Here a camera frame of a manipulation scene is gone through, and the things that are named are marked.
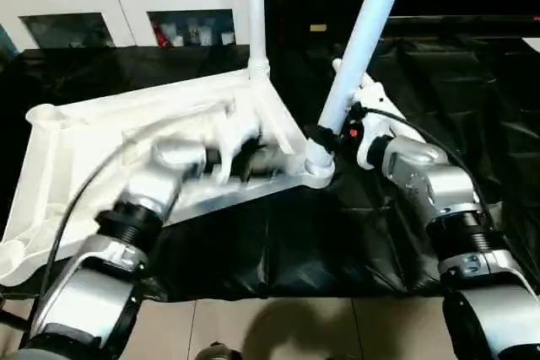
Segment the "glass cabinet door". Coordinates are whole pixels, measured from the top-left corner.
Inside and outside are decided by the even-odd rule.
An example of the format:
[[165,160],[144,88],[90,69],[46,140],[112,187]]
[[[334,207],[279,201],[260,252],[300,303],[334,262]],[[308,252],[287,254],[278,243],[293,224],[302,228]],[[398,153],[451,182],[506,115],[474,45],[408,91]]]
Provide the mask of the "glass cabinet door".
[[21,16],[40,48],[114,46],[101,13]]
[[235,44],[233,12],[182,10],[148,12],[158,46],[227,46]]
[[0,72],[17,56],[14,43],[0,24]]

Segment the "table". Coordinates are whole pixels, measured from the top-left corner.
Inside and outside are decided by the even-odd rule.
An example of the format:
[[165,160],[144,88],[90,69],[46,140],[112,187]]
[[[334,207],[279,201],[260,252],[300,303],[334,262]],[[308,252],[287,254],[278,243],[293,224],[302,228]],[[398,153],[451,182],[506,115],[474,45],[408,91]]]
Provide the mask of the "table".
[[[325,47],[276,49],[272,81],[300,126],[316,121],[333,73]],[[0,76],[10,128],[4,190],[13,192],[39,103],[140,89],[242,67],[247,49],[128,47],[26,51]],[[396,40],[380,44],[370,73],[411,121],[460,151],[499,228],[538,287],[540,54],[521,40]],[[325,190],[299,187],[164,230],[147,296],[197,298],[438,295],[437,261],[407,200],[343,151]],[[3,206],[4,218],[8,204]],[[39,272],[4,289],[37,292]]]

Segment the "black connector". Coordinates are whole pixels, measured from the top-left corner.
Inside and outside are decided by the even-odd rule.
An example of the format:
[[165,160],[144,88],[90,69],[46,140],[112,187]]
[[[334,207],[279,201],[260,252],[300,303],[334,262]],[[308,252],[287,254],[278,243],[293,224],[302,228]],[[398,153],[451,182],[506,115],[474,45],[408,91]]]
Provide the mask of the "black connector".
[[127,202],[118,202],[112,210],[100,212],[95,221],[100,225],[98,235],[119,239],[147,255],[164,225],[155,212]]
[[440,261],[473,252],[508,249],[502,234],[478,212],[458,212],[439,217],[426,232]]

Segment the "white plastic frame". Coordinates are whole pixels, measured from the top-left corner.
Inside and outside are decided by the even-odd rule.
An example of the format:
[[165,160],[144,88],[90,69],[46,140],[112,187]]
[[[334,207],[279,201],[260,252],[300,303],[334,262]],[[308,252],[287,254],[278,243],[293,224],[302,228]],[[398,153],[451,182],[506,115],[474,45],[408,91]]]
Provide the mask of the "white plastic frame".
[[[32,132],[0,244],[0,284],[20,284],[46,262],[66,204],[91,169],[122,141],[122,131],[131,131],[138,124],[143,126],[171,112],[204,110],[202,105],[224,100],[248,104],[261,120],[263,136],[277,142],[291,161],[290,175],[274,180],[251,181],[248,185],[187,185],[173,210],[172,223],[303,184],[305,138],[268,79],[264,0],[248,1],[247,69],[71,105],[41,105],[29,111]],[[188,132],[204,127],[201,123],[184,124],[182,130]],[[111,171],[114,175],[123,173],[118,167]],[[105,177],[102,189],[98,182],[95,187],[99,193],[90,195],[114,194],[114,185],[122,185],[122,179],[116,183],[110,179]],[[318,180],[314,181],[313,185],[317,185]],[[93,218],[105,200],[88,197],[80,202],[62,238],[57,260],[73,255],[82,241],[95,232]]]

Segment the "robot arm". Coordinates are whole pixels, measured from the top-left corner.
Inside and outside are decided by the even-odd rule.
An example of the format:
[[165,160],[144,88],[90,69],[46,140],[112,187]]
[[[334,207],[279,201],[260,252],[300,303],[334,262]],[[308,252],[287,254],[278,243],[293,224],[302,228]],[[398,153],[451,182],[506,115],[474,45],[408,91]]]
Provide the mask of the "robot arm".
[[[370,78],[364,83],[354,103],[396,114],[380,83]],[[415,130],[404,134],[402,123],[374,113],[361,120],[359,165],[378,169],[402,191],[431,240],[440,280],[450,291],[443,311],[456,356],[540,358],[537,295],[500,232],[487,221],[469,175]]]
[[164,138],[41,300],[14,359],[118,358],[143,300],[142,272],[182,184],[218,163],[200,142]]

